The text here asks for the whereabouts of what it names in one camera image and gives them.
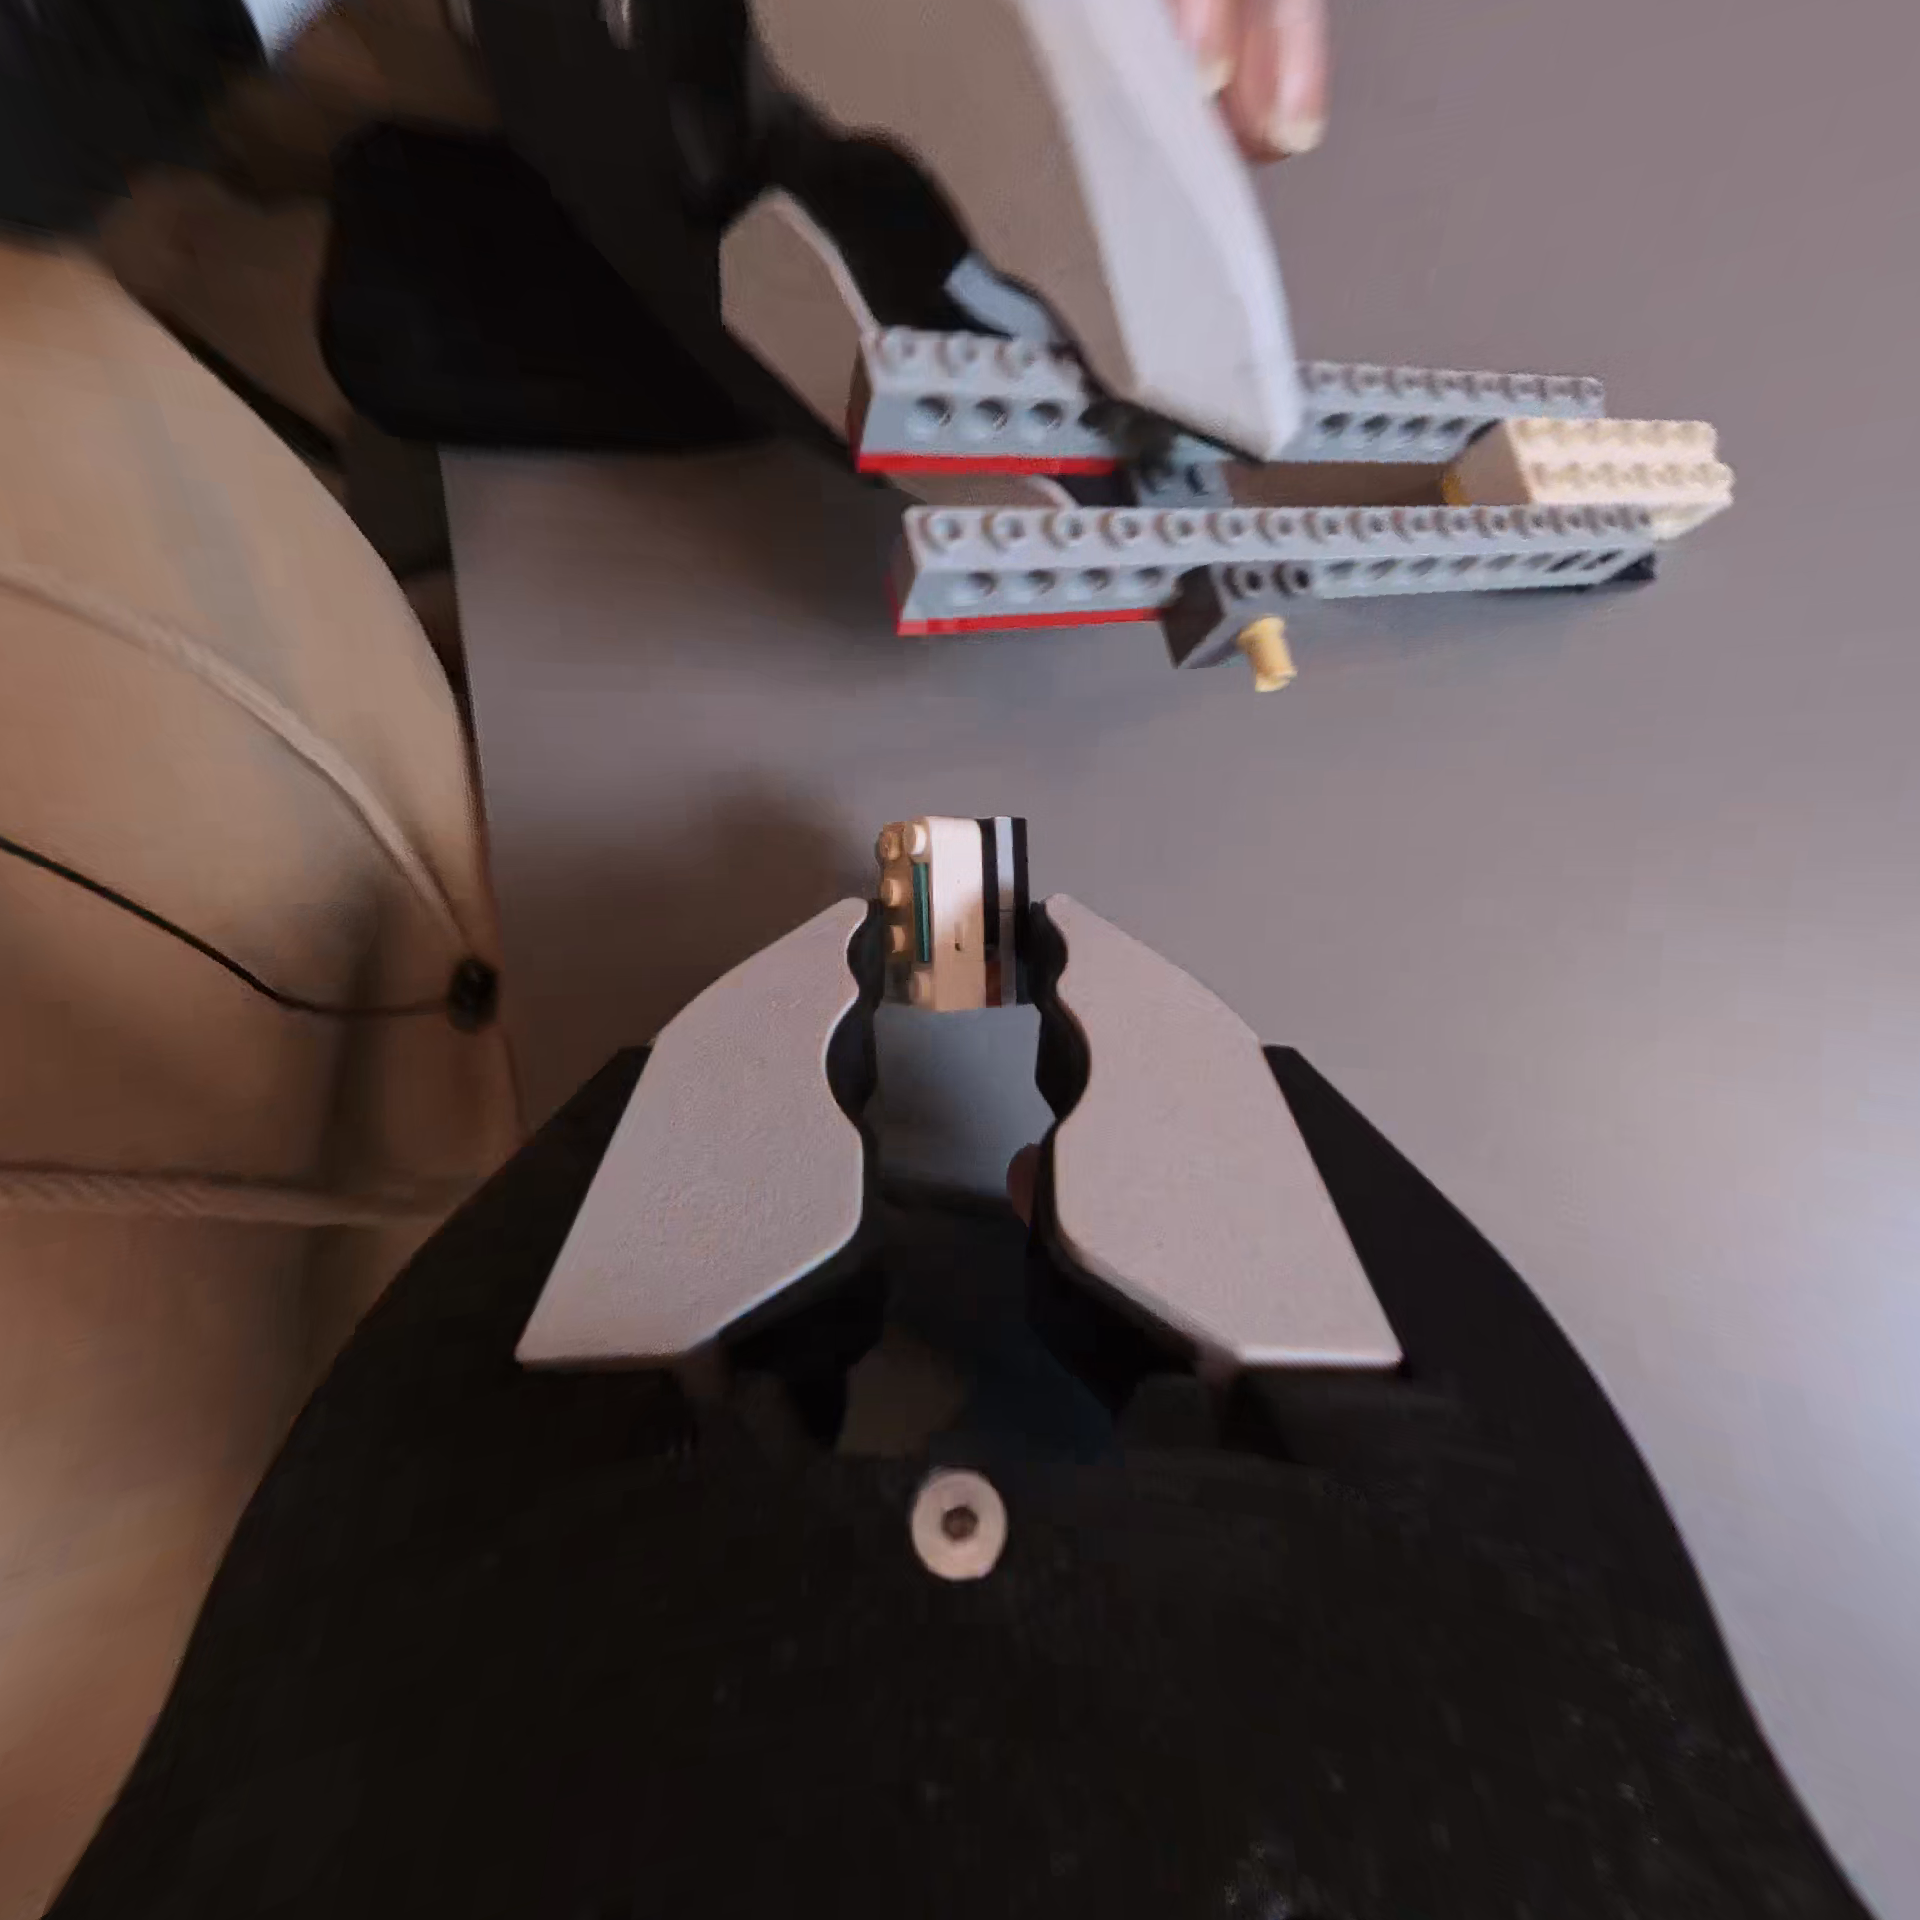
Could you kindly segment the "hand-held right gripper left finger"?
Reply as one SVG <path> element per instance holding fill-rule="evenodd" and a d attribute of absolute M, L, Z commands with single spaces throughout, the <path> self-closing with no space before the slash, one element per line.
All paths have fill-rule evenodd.
<path fill-rule="evenodd" d="M 829 1078 L 861 996 L 837 900 L 690 996 L 647 1061 L 517 1338 L 528 1367 L 679 1361 L 837 1260 L 867 1143 Z"/>

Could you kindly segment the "grey lego beam frame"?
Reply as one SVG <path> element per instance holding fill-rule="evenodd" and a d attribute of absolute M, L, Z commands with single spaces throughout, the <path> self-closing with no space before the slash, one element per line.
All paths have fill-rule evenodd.
<path fill-rule="evenodd" d="M 877 330 L 852 363 L 861 475 L 949 481 L 902 518 L 902 634 L 1154 617 L 1179 666 L 1289 673 L 1306 606 L 1636 583 L 1734 508 L 1704 416 L 1611 416 L 1600 379 L 1301 363 L 1306 416 L 1242 464 L 1093 386 L 1070 350 Z"/>

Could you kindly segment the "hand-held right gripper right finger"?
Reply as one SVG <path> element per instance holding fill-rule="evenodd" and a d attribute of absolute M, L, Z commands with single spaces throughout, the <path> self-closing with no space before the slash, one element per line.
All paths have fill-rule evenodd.
<path fill-rule="evenodd" d="M 1402 1348 L 1259 1033 L 1070 896 L 1035 903 L 1051 1239 L 1210 1375 L 1388 1375 Z"/>

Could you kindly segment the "person's left hand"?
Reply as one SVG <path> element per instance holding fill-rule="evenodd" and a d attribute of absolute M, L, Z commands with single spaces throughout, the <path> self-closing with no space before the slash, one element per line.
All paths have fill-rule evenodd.
<path fill-rule="evenodd" d="M 1328 0 L 1170 0 L 1202 97 L 1253 166 L 1314 155 L 1328 134 Z"/>

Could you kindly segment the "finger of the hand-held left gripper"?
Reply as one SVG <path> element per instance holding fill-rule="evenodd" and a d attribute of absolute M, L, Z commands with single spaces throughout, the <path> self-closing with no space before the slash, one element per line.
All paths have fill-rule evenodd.
<path fill-rule="evenodd" d="M 780 186 L 757 197 L 716 253 L 719 318 L 806 416 L 843 441 L 877 318 L 832 233 Z"/>
<path fill-rule="evenodd" d="M 773 74 L 902 149 L 1119 401 L 1272 461 L 1301 428 L 1250 174 L 1156 0 L 758 0 Z"/>

